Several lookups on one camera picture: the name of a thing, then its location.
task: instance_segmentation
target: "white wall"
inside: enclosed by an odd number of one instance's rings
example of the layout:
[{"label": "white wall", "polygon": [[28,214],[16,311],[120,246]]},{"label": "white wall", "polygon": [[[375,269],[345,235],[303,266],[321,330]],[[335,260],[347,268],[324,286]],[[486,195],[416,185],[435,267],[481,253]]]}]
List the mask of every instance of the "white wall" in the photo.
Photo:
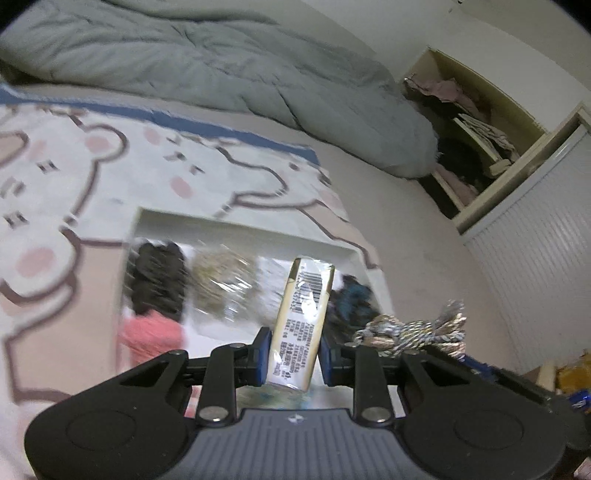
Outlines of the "white wall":
[{"label": "white wall", "polygon": [[591,35],[551,0],[465,0],[469,15],[519,38],[591,89]]}]

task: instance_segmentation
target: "metal pivot screw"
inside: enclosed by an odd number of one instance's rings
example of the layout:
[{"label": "metal pivot screw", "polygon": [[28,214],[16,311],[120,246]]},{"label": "metal pivot screw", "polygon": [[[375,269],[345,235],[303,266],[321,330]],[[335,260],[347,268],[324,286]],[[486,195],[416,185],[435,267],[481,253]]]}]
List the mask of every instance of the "metal pivot screw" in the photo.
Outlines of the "metal pivot screw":
[{"label": "metal pivot screw", "polygon": [[391,417],[391,414],[383,407],[370,407],[361,412],[361,416],[367,421],[383,423]]},{"label": "metal pivot screw", "polygon": [[228,413],[224,407],[205,407],[199,411],[199,417],[207,421],[222,421]]}]

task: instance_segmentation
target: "blue rug border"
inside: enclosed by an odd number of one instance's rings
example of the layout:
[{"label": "blue rug border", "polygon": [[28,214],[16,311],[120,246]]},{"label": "blue rug border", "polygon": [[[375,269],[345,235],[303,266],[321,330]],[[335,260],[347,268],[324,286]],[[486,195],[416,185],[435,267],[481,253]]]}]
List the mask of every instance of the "blue rug border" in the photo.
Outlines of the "blue rug border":
[{"label": "blue rug border", "polygon": [[14,105],[19,103],[53,103],[55,105],[69,105],[85,108],[94,112],[119,115],[137,120],[146,120],[164,128],[171,128],[181,132],[201,135],[202,137],[232,137],[249,145],[253,145],[254,147],[271,148],[273,150],[293,153],[305,158],[314,165],[320,166],[320,161],[316,156],[316,152],[310,147],[283,144],[251,132],[243,132],[223,127],[221,125],[208,124],[182,116],[171,115],[170,113],[161,110],[107,103],[97,99],[44,97],[27,92],[20,92],[6,83],[0,85],[0,103],[4,105]]}]

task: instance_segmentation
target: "folded clothes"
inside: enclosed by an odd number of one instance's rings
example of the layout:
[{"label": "folded clothes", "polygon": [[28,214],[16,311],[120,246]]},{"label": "folded clothes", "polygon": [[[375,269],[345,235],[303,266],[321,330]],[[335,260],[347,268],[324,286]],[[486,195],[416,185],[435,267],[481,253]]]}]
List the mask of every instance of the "folded clothes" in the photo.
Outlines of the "folded clothes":
[{"label": "folded clothes", "polygon": [[517,153],[517,149],[511,142],[509,142],[507,134],[503,132],[503,130],[499,130],[492,125],[481,122],[476,118],[472,118],[470,115],[466,115],[465,113],[460,113],[459,117],[469,129],[476,133],[476,135],[487,141],[492,141],[492,146],[494,149],[499,151],[499,149],[495,147],[496,144],[501,149],[499,155],[502,158],[511,160],[511,163],[514,163],[517,161],[517,159],[519,159],[519,153]]},{"label": "folded clothes", "polygon": [[165,317],[180,321],[183,311],[187,270],[178,245],[142,244],[133,260],[131,301],[134,312],[143,315],[156,310]]},{"label": "folded clothes", "polygon": [[454,138],[440,138],[437,142],[437,162],[468,185],[484,182],[482,162],[476,150]]}]

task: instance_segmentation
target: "wooden shelf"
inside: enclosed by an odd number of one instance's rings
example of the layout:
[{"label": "wooden shelf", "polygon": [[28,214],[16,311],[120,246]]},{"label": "wooden shelf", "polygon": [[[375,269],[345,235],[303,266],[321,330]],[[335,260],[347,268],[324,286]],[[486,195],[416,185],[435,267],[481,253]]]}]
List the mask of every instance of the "wooden shelf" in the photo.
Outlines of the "wooden shelf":
[{"label": "wooden shelf", "polygon": [[[512,182],[507,180],[509,177],[514,178],[518,173],[521,175],[523,165],[531,167],[533,152],[545,144],[547,132],[523,107],[498,87],[439,50],[428,48],[405,77],[413,77],[416,80],[455,79],[465,94],[477,101],[480,111],[488,118],[487,123],[503,131],[521,156],[504,173],[498,174],[496,180],[466,206],[441,175],[433,173],[433,179],[459,210],[453,218],[453,223],[462,233],[488,213],[499,199],[502,199],[503,194],[510,193],[506,184]],[[422,97],[417,97],[416,92],[408,88],[406,95],[417,101],[417,109],[431,122],[439,138],[454,138],[472,147],[478,153],[483,172],[488,173],[487,176],[491,175],[489,168],[502,160],[494,148],[485,144],[460,118],[451,120],[449,116],[440,116],[438,112],[422,104]]]},{"label": "wooden shelf", "polygon": [[457,126],[459,126],[462,129],[462,131],[467,135],[467,137],[469,139],[469,143],[472,145],[472,147],[476,151],[484,152],[484,154],[486,155],[486,160],[484,160],[484,163],[487,164],[486,166],[492,165],[493,163],[496,163],[496,162],[502,160],[501,156],[499,155],[499,153],[496,150],[491,149],[488,145],[486,145],[478,137],[478,135],[476,135],[470,128],[468,128],[466,126],[466,124],[464,124],[464,122],[462,122],[459,118],[454,118],[453,122]]},{"label": "wooden shelf", "polygon": [[433,176],[433,178],[435,180],[437,180],[437,183],[445,191],[447,196],[450,198],[450,200],[453,202],[453,204],[456,206],[456,208],[458,210],[462,211],[464,208],[466,208],[466,206],[460,200],[460,197],[456,195],[456,192],[454,192],[452,190],[452,188],[449,186],[448,182],[446,182],[443,179],[443,177],[441,175],[439,175],[438,172],[434,171],[433,173],[431,173],[431,175]]}]

